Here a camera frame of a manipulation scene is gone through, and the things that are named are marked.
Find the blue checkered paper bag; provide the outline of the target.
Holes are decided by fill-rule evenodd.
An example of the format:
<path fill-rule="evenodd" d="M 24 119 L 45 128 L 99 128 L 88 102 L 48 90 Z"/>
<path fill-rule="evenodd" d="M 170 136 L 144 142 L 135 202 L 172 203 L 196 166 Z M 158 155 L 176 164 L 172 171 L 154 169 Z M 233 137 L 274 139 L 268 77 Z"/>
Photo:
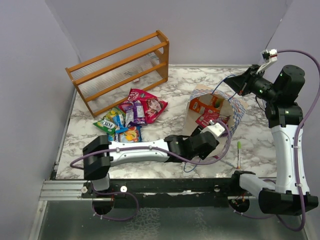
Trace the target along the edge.
<path fill-rule="evenodd" d="M 235 98 L 236 93 L 228 94 L 222 90 L 219 90 L 219 86 L 220 83 L 214 89 L 201 84 L 198 84 L 195 87 L 195 89 L 191 92 L 191 96 L 189 97 L 187 103 L 185 124 L 182 130 L 183 135 L 190 136 L 192 132 L 197 132 L 204 129 L 204 127 L 201 127 L 196 123 L 197 118 L 199 118 L 202 114 L 189 109 L 191 100 L 203 95 L 214 95 L 218 98 L 224 99 L 219 115 L 230 116 L 227 126 L 230 134 L 228 134 L 226 131 L 223 133 L 219 146 L 209 155 L 210 160 L 222 159 L 226 155 L 231 144 L 231 139 L 246 113 L 246 108 L 248 107 L 246 102 Z"/>

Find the red pink snack bag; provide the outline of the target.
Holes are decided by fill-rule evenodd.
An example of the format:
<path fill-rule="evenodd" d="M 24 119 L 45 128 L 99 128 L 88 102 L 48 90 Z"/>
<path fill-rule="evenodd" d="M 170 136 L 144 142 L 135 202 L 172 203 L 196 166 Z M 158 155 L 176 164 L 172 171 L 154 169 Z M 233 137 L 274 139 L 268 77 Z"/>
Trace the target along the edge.
<path fill-rule="evenodd" d="M 133 103 L 136 101 L 140 101 L 143 107 L 145 121 L 147 124 L 154 123 L 158 116 L 168 106 L 168 102 L 138 88 L 132 88 L 130 90 L 127 100 Z"/>

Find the purple snack bag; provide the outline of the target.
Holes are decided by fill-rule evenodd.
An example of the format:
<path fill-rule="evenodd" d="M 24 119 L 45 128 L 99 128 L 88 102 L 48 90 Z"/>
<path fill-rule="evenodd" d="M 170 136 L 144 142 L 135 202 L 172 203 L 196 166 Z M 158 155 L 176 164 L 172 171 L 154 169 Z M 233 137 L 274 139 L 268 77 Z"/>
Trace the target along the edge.
<path fill-rule="evenodd" d="M 140 100 L 134 102 L 124 102 L 119 108 L 125 113 L 125 126 L 146 126 L 147 120 L 145 111 Z"/>

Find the blue gummy snack bag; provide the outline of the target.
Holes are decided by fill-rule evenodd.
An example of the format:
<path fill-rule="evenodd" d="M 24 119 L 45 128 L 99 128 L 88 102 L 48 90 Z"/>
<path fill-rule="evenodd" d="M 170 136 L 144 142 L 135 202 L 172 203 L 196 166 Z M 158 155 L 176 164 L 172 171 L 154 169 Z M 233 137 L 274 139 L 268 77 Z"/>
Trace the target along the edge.
<path fill-rule="evenodd" d="M 139 143 L 142 141 L 141 127 L 131 126 L 127 131 L 107 135 L 109 141 L 119 143 Z"/>

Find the small blue snack packet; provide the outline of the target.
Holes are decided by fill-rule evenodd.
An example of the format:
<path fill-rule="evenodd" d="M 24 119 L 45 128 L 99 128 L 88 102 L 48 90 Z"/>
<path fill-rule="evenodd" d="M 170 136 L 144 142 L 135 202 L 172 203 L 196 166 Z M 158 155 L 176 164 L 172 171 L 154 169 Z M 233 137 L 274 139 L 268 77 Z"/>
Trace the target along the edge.
<path fill-rule="evenodd" d="M 117 125 L 115 133 L 120 134 L 128 130 L 128 128 L 125 126 L 125 120 L 122 114 L 117 114 L 116 116 L 114 116 L 113 121 Z"/>

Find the green snack bag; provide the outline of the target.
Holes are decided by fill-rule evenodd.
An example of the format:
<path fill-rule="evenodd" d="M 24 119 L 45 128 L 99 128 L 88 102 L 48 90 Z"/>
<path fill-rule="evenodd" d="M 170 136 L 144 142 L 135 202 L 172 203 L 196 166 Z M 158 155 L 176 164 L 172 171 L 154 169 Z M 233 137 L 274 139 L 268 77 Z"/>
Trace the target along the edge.
<path fill-rule="evenodd" d="M 106 114 L 100 119 L 93 123 L 95 127 L 102 130 L 107 134 L 114 134 L 118 125 L 114 122 L 113 117 L 121 115 L 122 117 L 125 116 L 125 113 L 118 107 L 113 107 L 106 111 Z"/>

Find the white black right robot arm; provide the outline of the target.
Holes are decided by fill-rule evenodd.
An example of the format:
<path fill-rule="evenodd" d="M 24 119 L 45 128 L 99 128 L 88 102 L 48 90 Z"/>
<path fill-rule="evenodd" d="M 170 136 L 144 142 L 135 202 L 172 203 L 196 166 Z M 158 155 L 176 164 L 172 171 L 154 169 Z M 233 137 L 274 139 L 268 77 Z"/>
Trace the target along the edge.
<path fill-rule="evenodd" d="M 264 214 L 298 216 L 319 205 L 318 198 L 310 194 L 304 174 L 303 130 L 299 129 L 303 111 L 295 102 L 305 83 L 305 72 L 286 65 L 275 82 L 270 82 L 259 68 L 252 65 L 225 83 L 240 96 L 252 93 L 266 102 L 264 112 L 275 145 L 276 183 L 264 182 L 253 172 L 235 171 L 232 176 L 237 179 L 230 182 L 229 189 L 236 196 L 248 191 L 258 199 Z"/>

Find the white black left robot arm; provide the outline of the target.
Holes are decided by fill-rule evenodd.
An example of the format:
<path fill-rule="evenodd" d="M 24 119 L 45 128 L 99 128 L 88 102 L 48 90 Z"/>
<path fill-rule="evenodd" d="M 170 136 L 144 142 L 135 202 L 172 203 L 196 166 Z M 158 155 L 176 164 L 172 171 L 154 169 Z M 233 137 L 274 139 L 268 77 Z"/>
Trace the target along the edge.
<path fill-rule="evenodd" d="M 111 190 L 110 168 L 141 162 L 190 162 L 195 157 L 203 160 L 220 144 L 220 136 L 216 131 L 206 130 L 186 138 L 169 135 L 155 141 L 123 143 L 100 135 L 82 150 L 84 179 L 91 181 L 94 193 L 103 198 Z"/>

